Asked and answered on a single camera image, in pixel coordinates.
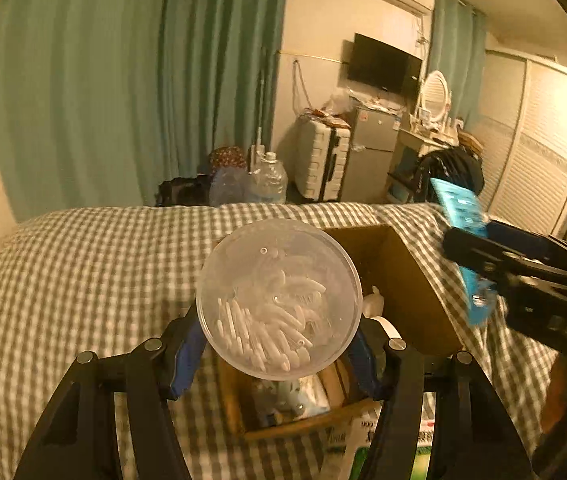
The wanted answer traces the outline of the green curtain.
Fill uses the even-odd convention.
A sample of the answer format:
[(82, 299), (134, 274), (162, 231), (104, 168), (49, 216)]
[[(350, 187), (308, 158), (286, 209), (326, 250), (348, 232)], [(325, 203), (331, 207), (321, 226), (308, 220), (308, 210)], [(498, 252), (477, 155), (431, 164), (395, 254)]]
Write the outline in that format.
[(154, 202), (272, 131), (285, 0), (0, 0), (0, 174), (18, 220)]
[(477, 121), (485, 62), (486, 16), (465, 0), (434, 0), (428, 72), (438, 70), (451, 91), (453, 119), (467, 130)]

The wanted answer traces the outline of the green curtain right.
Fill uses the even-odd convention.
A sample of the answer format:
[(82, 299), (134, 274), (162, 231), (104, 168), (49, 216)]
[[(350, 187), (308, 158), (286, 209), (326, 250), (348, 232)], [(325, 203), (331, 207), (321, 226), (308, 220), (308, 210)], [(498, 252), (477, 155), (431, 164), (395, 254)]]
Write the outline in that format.
[(438, 70), (451, 91), (453, 119), (467, 130), (477, 121), (485, 62), (486, 16), (465, 0), (434, 0), (428, 72)]

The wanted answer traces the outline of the clear plastic swab jar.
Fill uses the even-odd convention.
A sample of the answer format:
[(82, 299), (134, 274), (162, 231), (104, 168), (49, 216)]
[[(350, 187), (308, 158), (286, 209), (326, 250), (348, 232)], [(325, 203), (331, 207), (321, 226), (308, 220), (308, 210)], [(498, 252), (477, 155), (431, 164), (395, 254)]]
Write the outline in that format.
[(268, 219), (223, 237), (197, 283), (202, 333), (227, 364), (282, 382), (337, 361), (361, 321), (356, 266), (327, 232)]

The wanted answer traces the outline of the dark patterned bag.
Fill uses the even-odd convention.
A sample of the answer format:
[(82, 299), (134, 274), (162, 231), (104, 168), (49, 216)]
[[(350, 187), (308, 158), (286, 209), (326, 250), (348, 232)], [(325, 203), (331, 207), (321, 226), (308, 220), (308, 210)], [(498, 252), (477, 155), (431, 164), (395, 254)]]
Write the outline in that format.
[(209, 155), (210, 173), (216, 174), (224, 168), (246, 169), (248, 167), (247, 157), (239, 146), (222, 146), (215, 148)]

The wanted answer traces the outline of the white suitcase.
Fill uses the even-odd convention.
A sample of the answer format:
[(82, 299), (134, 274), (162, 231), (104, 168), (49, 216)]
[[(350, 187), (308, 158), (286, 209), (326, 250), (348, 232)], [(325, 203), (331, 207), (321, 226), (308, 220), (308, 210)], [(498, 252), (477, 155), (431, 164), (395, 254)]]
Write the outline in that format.
[(312, 202), (338, 200), (349, 155), (351, 129), (343, 120), (305, 117), (297, 125), (294, 183)]

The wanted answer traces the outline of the black wall television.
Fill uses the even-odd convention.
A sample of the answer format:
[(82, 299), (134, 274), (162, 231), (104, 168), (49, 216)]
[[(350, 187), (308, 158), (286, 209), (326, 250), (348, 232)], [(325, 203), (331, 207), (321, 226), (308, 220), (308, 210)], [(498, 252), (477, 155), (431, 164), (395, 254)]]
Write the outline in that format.
[(356, 34), (347, 78), (415, 101), (422, 61), (417, 56), (371, 37)]

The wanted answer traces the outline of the teal blister pill pack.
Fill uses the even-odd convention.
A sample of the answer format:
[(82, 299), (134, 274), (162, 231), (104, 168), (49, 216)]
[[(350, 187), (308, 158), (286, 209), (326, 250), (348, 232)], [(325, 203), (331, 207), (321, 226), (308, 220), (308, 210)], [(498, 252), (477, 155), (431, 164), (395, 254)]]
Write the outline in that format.
[(477, 250), (481, 238), (487, 237), (481, 206), (468, 188), (442, 179), (431, 179), (430, 184), (451, 225), (444, 235), (444, 255), (460, 266), (466, 287), (468, 322), (479, 326), (489, 318), (497, 303), (494, 283), (480, 274)]

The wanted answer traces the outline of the white bear figurine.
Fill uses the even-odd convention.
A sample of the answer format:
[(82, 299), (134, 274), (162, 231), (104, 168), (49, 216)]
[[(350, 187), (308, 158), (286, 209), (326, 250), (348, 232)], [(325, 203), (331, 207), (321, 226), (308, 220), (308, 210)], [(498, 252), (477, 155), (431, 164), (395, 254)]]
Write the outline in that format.
[(361, 307), (361, 310), (363, 311), (364, 317), (371, 318), (372, 321), (378, 322), (390, 339), (401, 339), (402, 336), (398, 333), (398, 330), (383, 316), (383, 309), (384, 296), (381, 295), (377, 286), (373, 286), (372, 292), (363, 298), (363, 307)]

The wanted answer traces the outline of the floral tissue pack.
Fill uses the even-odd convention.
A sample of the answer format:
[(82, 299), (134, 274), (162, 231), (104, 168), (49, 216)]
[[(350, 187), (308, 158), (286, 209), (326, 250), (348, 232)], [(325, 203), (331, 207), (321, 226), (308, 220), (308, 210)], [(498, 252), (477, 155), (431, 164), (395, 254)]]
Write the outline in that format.
[(317, 375), (285, 382), (258, 379), (252, 387), (261, 427), (275, 427), (330, 411), (328, 396)]

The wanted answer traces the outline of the green white medicine box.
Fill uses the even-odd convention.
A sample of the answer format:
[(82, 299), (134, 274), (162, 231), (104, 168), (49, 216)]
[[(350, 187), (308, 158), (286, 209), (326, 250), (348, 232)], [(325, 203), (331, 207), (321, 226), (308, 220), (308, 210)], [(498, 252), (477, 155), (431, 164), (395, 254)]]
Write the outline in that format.
[[(375, 435), (381, 404), (349, 422), (334, 427), (329, 434), (323, 465), (320, 467), (318, 479), (358, 479), (364, 461)], [(425, 416), (421, 419), (417, 451), (413, 460), (410, 479), (427, 478), (432, 443), (434, 437), (434, 418)]]

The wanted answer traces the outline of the checkered bed sheet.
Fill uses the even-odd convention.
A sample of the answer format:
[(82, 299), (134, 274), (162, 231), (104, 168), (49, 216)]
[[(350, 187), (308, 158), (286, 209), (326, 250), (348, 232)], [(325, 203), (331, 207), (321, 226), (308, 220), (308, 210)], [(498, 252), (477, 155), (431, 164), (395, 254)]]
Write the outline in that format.
[(160, 335), (192, 304), (213, 245), (268, 218), (320, 229), (395, 229), (461, 343), (492, 382), (525, 448), (536, 448), (555, 352), (509, 330), (503, 304), (486, 325), (467, 323), (459, 270), (440, 252), (448, 223), (439, 207), (80, 208), (24, 222), (0, 248), (0, 479), (16, 472), (37, 419), (78, 353), (115, 356)]

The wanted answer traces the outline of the white louvered wardrobe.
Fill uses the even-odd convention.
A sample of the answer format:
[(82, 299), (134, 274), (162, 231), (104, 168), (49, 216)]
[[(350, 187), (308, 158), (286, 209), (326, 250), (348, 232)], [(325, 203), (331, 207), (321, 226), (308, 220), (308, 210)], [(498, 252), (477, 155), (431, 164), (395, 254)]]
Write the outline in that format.
[(485, 54), (477, 121), (492, 218), (561, 236), (567, 230), (567, 67), (510, 49)]

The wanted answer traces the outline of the white oval vanity mirror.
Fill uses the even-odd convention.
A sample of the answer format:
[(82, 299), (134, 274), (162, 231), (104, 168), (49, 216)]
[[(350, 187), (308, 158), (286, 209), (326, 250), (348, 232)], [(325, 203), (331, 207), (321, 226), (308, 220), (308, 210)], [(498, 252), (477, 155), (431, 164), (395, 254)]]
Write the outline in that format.
[(451, 108), (451, 90), (440, 70), (433, 70), (421, 84), (418, 114), (433, 125), (442, 125)]

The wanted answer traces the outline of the brown cardboard box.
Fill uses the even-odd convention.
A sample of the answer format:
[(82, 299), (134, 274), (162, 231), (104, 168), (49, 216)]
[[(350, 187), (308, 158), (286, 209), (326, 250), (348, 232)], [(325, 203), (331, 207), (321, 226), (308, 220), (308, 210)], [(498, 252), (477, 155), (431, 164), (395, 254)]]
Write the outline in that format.
[[(444, 299), (425, 276), (425, 269), (392, 226), (359, 226), (328, 229), (353, 260), (365, 292), (373, 286), (384, 296), (383, 316), (404, 336), (407, 344), (425, 356), (444, 358), (459, 351), (462, 343), (444, 309)], [(355, 385), (354, 366), (342, 356), (328, 367), (325, 388), (330, 411), (320, 415), (262, 428), (252, 390), (253, 377), (218, 358), (218, 387), (225, 426), (233, 437), (254, 441), (286, 438), (337, 426), (371, 410), (376, 402)]]

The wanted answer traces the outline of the green curtain left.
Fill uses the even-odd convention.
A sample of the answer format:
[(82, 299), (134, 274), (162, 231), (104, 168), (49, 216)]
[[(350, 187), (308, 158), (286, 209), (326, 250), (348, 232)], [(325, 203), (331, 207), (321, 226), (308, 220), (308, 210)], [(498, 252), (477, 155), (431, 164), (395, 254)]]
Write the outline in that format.
[(0, 0), (0, 174), (18, 220), (154, 202), (272, 131), (285, 0)]

